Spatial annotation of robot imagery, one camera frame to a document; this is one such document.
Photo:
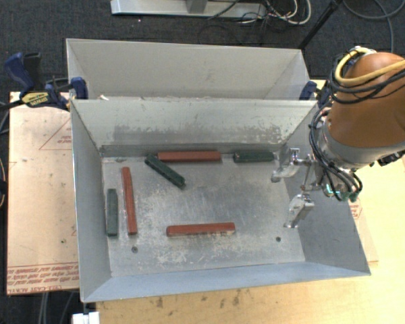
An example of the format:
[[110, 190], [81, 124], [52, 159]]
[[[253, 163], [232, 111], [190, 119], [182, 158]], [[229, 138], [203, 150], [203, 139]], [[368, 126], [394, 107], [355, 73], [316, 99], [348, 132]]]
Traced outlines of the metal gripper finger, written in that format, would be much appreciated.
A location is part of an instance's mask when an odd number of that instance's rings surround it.
[[315, 207], [310, 194], [298, 194], [289, 203], [288, 216], [283, 224], [286, 228], [297, 228], [299, 221]]
[[277, 153], [277, 167], [271, 175], [271, 181], [277, 183], [281, 179], [294, 176], [300, 166], [298, 164], [299, 156], [299, 148], [289, 146], [283, 147], [280, 152]]

